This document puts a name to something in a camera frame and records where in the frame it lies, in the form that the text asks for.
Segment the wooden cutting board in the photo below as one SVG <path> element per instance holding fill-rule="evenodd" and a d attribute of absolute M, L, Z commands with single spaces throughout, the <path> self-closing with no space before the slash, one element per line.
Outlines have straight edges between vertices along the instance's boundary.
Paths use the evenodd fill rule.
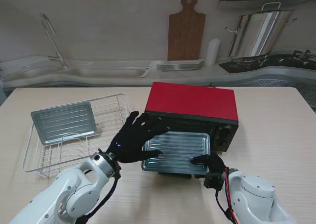
<path fill-rule="evenodd" d="M 181 0 L 181 12 L 169 16 L 168 61 L 198 60 L 205 14 L 194 10 L 198 0 Z"/>

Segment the wooden table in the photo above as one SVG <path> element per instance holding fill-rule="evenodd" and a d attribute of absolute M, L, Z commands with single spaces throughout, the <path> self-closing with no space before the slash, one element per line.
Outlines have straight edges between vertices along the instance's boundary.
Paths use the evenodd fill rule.
<path fill-rule="evenodd" d="M 316 116 L 293 88 L 233 88 L 239 128 L 225 164 L 260 176 L 276 187 L 286 211 L 298 223 L 316 219 Z M 1 223 L 9 222 L 47 179 L 21 168 L 32 119 L 31 111 L 71 102 L 126 93 L 131 110 L 143 111 L 150 88 L 16 89 L 0 107 Z M 225 223 L 214 191 L 202 180 L 162 177 L 142 172 L 140 162 L 122 164 L 122 178 L 112 198 L 91 224 Z M 101 196 L 106 195 L 107 185 Z"/>

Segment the stove burner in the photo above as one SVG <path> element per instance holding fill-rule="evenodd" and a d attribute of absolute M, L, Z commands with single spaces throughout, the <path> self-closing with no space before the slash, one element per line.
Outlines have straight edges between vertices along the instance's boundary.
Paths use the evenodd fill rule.
<path fill-rule="evenodd" d="M 248 72 L 269 66 L 285 66 L 316 70 L 316 55 L 309 50 L 305 53 L 294 51 L 293 54 L 266 55 L 264 57 L 249 57 L 232 59 L 231 62 L 219 64 L 229 73 Z"/>

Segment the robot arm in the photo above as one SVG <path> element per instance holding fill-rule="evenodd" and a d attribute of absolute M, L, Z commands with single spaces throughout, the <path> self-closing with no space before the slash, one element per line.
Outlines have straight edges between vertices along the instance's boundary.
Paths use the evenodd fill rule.
<path fill-rule="evenodd" d="M 224 195 L 227 194 L 231 207 L 222 211 L 233 223 L 296 224 L 294 218 L 281 207 L 275 194 L 275 187 L 259 176 L 246 176 L 237 169 L 228 169 L 216 153 L 194 157 L 191 163 L 205 164 L 209 167 L 204 186 L 216 190 L 216 199 L 220 190 Z"/>
<path fill-rule="evenodd" d="M 229 175 L 232 209 L 241 224 L 296 224 L 279 203 L 275 187 L 256 176 L 240 171 Z"/>
<path fill-rule="evenodd" d="M 97 181 L 91 183 L 84 171 L 92 170 Z M 115 165 L 111 157 L 102 152 L 95 153 L 78 167 L 61 172 L 54 183 L 34 197 L 10 224 L 75 224 L 98 202 L 102 188 L 114 176 Z"/>
<path fill-rule="evenodd" d="M 138 115 L 137 111 L 130 113 L 105 153 L 99 149 L 98 153 L 86 159 L 78 167 L 61 172 L 54 183 L 34 197 L 10 223 L 85 224 L 113 194 L 120 178 L 117 161 L 131 163 L 162 154 L 159 150 L 142 151 L 142 146 L 154 136 L 166 133 L 168 128 L 162 126 L 159 120 L 146 123 L 145 114 L 136 119 Z M 91 183 L 86 177 L 87 170 L 96 173 L 95 183 Z M 115 181 L 110 192 L 91 211 L 99 201 L 102 188 L 112 176 L 115 177 Z"/>

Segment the pot handle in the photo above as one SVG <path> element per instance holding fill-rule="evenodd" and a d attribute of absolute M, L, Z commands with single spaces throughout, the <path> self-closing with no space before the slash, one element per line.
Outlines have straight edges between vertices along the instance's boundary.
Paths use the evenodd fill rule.
<path fill-rule="evenodd" d="M 225 30 L 227 30 L 228 32 L 234 33 L 234 34 L 237 34 L 237 32 L 238 32 L 238 30 L 231 30 L 228 27 L 225 27 Z"/>
<path fill-rule="evenodd" d="M 280 9 L 281 2 L 275 1 L 275 2 L 268 2 L 266 4 L 263 4 L 263 6 L 261 7 L 261 11 L 263 11 L 263 8 L 265 8 L 266 5 L 270 5 L 270 4 L 278 4 L 278 8 L 277 9 Z"/>

